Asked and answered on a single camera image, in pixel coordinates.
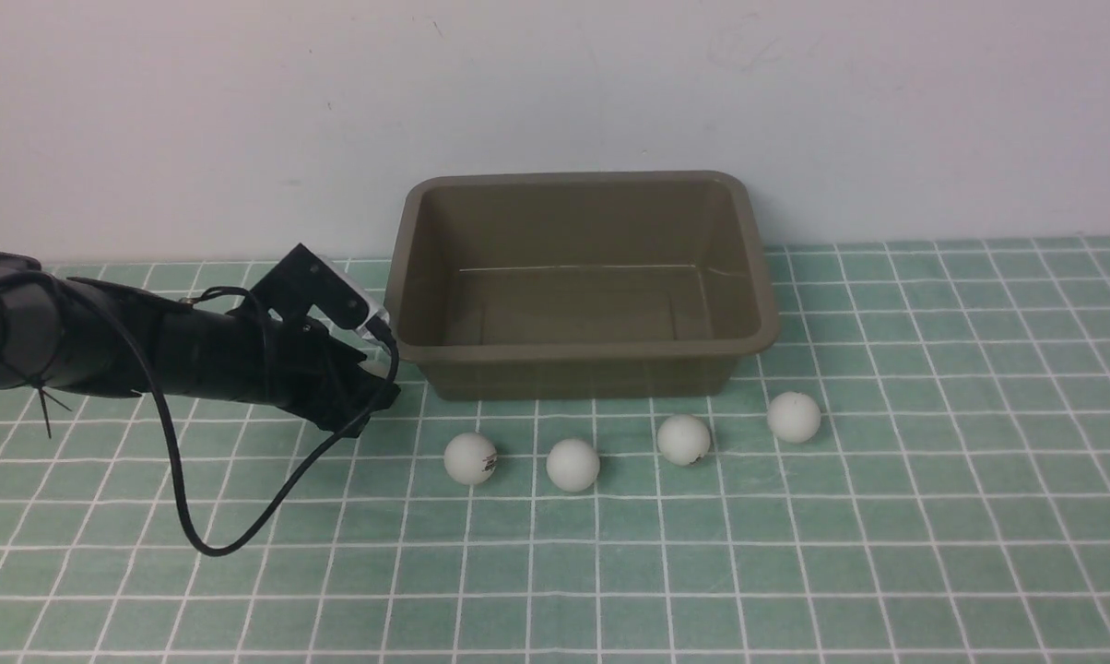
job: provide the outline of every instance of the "green tiled floor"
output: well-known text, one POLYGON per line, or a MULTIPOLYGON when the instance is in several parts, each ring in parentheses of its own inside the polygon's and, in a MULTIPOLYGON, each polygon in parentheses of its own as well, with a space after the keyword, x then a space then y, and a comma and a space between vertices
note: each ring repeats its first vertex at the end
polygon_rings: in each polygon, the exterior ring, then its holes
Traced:
MULTIPOLYGON (((269 264, 79 265, 179 296, 269 264)), ((385 261, 345 264, 382 293, 385 261)), ((200 557, 148 404, 0 392, 0 663, 1110 662, 1110 238, 773 248, 780 340, 709 400, 444 403, 418 371, 255 545, 200 557), (766 403, 829 412, 774 441, 766 403), (662 463, 694 412, 718 454, 662 463), (480 429, 475 491, 440 455, 480 429), (596 489, 542 455, 596 441, 596 489)), ((173 400, 214 542, 320 434, 173 400)))

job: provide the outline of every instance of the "ping pong ball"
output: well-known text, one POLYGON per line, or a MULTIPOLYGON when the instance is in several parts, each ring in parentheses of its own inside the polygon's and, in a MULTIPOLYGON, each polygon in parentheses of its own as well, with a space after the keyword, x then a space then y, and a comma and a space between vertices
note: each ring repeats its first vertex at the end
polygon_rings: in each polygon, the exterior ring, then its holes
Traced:
POLYGON ((462 433, 444 449, 444 470, 448 477, 466 486, 488 480, 497 466, 497 451, 480 433, 462 433))
POLYGON ((697 416, 674 415, 657 427, 657 451, 674 465, 690 465, 710 449, 710 430, 697 416))
POLYGON ((601 475, 601 457, 586 441, 567 439, 559 441, 547 454, 547 477, 556 487, 575 494, 592 486, 601 475))
POLYGON ((821 409, 808 394, 784 392, 769 403, 769 429, 787 443, 804 443, 821 426, 821 409))

